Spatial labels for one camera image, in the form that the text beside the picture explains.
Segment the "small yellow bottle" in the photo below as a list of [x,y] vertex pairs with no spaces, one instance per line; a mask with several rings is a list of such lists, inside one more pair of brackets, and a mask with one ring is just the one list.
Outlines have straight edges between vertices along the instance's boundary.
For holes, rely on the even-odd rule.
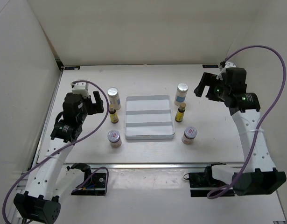
[[186,104],[184,102],[180,103],[178,111],[175,116],[176,122],[182,122],[185,113]]
[[109,107],[109,115],[110,115],[110,119],[111,119],[112,123],[114,123],[114,124],[118,123],[119,118],[117,116],[116,109],[115,109],[114,105],[112,105],[112,104],[110,104],[110,107]]

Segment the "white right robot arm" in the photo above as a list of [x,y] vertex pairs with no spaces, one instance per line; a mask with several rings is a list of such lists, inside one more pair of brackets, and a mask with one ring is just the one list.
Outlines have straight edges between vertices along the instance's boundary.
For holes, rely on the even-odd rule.
[[278,171],[267,149],[261,124],[260,104],[255,93],[247,92],[246,70],[226,68],[219,75],[203,73],[194,89],[201,97],[208,87],[208,100],[223,102],[237,127],[244,155],[244,164],[239,171],[225,164],[214,164],[206,168],[203,180],[208,186],[220,181],[225,186],[208,193],[215,199],[232,189],[237,196],[270,195],[287,180],[284,171]]

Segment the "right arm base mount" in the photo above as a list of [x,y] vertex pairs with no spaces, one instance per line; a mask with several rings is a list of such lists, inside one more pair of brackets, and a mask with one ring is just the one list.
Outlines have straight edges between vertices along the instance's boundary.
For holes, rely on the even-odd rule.
[[207,197],[211,190],[231,183],[232,176],[238,172],[239,169],[225,163],[212,163],[203,172],[185,173],[183,179],[189,181],[191,197]]

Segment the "tall silver-capped shaker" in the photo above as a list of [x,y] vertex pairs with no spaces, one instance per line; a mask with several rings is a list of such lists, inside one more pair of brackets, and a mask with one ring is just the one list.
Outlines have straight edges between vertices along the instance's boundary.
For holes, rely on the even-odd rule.
[[189,87],[187,84],[185,83],[178,84],[174,100],[174,104],[176,106],[179,106],[181,103],[184,103],[188,90]]
[[119,110],[121,108],[121,102],[118,89],[111,87],[108,89],[107,94],[110,104],[114,106],[115,110]]

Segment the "white divided tray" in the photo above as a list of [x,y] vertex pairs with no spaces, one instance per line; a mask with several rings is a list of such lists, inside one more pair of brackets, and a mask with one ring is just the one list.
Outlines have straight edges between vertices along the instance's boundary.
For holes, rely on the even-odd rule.
[[169,95],[128,96],[125,138],[133,141],[171,140],[175,125]]

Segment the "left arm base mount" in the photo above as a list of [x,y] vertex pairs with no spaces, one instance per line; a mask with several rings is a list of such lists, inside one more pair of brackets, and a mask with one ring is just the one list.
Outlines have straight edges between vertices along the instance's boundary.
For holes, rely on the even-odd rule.
[[106,167],[99,167],[93,172],[91,167],[85,163],[75,163],[66,167],[67,171],[78,169],[84,173],[85,184],[72,191],[72,196],[105,196],[107,193],[109,170]]

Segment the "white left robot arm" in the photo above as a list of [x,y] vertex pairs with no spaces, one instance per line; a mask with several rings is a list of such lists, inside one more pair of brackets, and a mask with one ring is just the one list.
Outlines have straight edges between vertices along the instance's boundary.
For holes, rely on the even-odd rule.
[[22,218],[43,224],[53,224],[59,216],[61,202],[72,193],[92,185],[95,172],[85,163],[68,167],[68,174],[58,180],[64,161],[74,145],[81,140],[82,125],[87,116],[103,113],[103,100],[87,90],[67,93],[63,110],[57,115],[50,135],[46,158],[35,167],[36,175],[23,194],[16,194],[14,205]]

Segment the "aluminium table edge rail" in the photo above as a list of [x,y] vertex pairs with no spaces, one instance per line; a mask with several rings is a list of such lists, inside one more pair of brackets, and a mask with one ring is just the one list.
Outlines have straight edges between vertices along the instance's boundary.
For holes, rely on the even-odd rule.
[[[243,166],[241,162],[227,162],[230,167],[239,168]],[[62,163],[61,167],[71,166],[73,163]],[[209,165],[209,163],[88,163],[91,168],[106,167],[108,169],[165,169],[165,168],[204,168]]]

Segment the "short red-label jar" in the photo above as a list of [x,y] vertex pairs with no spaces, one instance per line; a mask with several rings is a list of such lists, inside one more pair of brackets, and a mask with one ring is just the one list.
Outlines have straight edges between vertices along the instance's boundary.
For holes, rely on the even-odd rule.
[[118,148],[121,146],[122,141],[121,141],[120,133],[117,130],[109,131],[107,137],[108,137],[111,147]]
[[194,127],[187,127],[184,132],[183,132],[183,136],[182,136],[182,142],[184,144],[192,144],[193,140],[195,139],[195,137],[197,136],[197,130]]

